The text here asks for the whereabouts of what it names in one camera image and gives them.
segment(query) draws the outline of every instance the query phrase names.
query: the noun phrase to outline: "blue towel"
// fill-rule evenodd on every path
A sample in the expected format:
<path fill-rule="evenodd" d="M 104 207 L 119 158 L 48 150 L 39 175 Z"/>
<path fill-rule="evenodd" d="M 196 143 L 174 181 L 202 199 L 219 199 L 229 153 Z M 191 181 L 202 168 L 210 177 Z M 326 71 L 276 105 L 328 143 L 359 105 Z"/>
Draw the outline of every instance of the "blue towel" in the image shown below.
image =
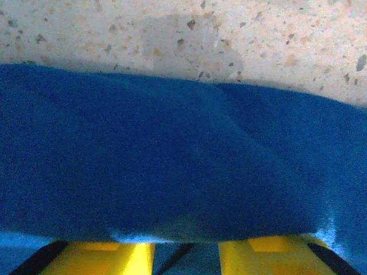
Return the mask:
<path fill-rule="evenodd" d="M 0 229 L 71 241 L 326 232 L 366 261 L 367 114 L 319 96 L 0 65 Z"/>

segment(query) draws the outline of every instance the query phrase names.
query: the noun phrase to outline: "yellow plastic part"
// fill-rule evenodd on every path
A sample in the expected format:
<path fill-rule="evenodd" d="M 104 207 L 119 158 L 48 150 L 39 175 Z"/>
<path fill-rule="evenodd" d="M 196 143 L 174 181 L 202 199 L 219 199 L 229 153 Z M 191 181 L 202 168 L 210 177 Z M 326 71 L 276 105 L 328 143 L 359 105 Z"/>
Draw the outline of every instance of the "yellow plastic part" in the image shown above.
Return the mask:
<path fill-rule="evenodd" d="M 218 244 L 222 275 L 334 275 L 307 246 L 309 235 Z M 41 275 L 151 275 L 153 243 L 71 243 Z"/>
<path fill-rule="evenodd" d="M 41 275 L 151 275 L 155 244 L 71 243 Z"/>
<path fill-rule="evenodd" d="M 263 237 L 221 242 L 222 275 L 335 275 L 307 246 L 326 244 L 309 236 Z"/>

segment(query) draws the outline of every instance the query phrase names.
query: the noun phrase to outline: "blue fabric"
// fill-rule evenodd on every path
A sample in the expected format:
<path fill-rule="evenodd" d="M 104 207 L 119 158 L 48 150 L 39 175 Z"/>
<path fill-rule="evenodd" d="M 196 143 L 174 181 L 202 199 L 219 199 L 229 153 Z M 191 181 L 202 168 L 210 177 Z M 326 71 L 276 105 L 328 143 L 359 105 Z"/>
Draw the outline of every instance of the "blue fabric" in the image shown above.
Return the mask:
<path fill-rule="evenodd" d="M 366 261 L 367 114 L 251 85 L 0 65 L 0 228 L 110 241 L 334 230 Z"/>

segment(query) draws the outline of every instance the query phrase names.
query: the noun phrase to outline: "floor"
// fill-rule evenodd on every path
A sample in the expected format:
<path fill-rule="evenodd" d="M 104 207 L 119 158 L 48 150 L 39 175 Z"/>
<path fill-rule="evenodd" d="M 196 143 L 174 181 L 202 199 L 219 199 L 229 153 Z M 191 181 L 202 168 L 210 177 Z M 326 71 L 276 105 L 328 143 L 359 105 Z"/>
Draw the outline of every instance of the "floor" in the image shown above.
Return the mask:
<path fill-rule="evenodd" d="M 367 103 L 363 0 L 0 1 L 0 60 Z"/>

